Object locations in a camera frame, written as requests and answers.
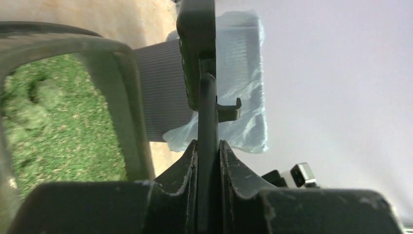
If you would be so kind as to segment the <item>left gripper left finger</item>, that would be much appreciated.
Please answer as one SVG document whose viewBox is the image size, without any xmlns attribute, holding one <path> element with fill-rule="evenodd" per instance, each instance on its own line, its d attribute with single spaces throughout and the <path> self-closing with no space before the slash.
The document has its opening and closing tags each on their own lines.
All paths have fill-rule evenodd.
<svg viewBox="0 0 413 234">
<path fill-rule="evenodd" d="M 23 202 L 10 234 L 194 234 L 197 143 L 155 180 L 53 182 Z"/>
</svg>

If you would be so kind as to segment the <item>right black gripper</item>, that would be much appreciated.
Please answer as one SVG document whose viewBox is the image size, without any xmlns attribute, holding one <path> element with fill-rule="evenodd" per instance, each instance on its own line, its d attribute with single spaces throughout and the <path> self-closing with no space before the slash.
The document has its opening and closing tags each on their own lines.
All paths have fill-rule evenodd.
<svg viewBox="0 0 413 234">
<path fill-rule="evenodd" d="M 278 170 L 270 171 L 264 174 L 262 178 L 276 187 L 287 187 L 285 179 L 280 175 Z"/>
</svg>

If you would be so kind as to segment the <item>blue plastic bin liner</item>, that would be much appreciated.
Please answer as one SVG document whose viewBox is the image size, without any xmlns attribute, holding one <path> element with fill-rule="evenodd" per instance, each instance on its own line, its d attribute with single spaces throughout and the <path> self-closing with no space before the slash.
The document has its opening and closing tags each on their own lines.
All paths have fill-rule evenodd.
<svg viewBox="0 0 413 234">
<path fill-rule="evenodd" d="M 264 29 L 257 12 L 227 11 L 216 18 L 217 94 L 220 105 L 242 101 L 238 120 L 218 125 L 219 138 L 232 148 L 263 154 L 268 133 L 264 107 Z"/>
</svg>

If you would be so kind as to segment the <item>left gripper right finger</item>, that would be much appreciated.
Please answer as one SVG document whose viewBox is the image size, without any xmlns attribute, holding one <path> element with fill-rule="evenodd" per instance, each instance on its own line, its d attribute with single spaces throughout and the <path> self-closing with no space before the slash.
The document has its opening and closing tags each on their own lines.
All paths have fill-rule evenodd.
<svg viewBox="0 0 413 234">
<path fill-rule="evenodd" d="M 371 190 L 278 188 L 220 142 L 225 234 L 401 234 L 392 206 Z"/>
</svg>

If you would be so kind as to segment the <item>grey trash bin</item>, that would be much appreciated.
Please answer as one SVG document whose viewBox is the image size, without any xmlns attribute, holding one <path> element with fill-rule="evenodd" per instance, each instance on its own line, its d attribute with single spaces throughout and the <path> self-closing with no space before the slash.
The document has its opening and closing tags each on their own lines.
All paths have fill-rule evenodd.
<svg viewBox="0 0 413 234">
<path fill-rule="evenodd" d="M 179 40 L 135 49 L 143 93 L 149 141 L 162 142 L 163 134 L 187 124 L 188 107 Z"/>
</svg>

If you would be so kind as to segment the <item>black litter scoop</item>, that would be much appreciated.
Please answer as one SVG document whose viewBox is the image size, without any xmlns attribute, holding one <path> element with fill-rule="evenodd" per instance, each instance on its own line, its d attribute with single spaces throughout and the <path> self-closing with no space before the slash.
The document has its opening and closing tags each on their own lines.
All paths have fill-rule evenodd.
<svg viewBox="0 0 413 234">
<path fill-rule="evenodd" d="M 198 112 L 197 233 L 223 231 L 218 123 L 240 117 L 240 98 L 217 103 L 213 0 L 183 0 L 177 18 L 188 105 Z"/>
</svg>

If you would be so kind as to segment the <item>dark green litter box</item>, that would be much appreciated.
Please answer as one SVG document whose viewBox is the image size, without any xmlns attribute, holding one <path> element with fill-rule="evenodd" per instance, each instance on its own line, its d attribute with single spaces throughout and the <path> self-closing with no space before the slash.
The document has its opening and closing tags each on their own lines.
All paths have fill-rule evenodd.
<svg viewBox="0 0 413 234">
<path fill-rule="evenodd" d="M 153 180 L 150 147 L 145 130 L 141 87 L 132 49 L 86 29 L 61 24 L 5 21 L 0 24 L 0 81 L 17 67 L 64 54 L 79 54 L 105 95 L 113 117 L 128 181 Z M 0 137 L 0 231 L 8 234 L 23 204 L 5 136 Z"/>
</svg>

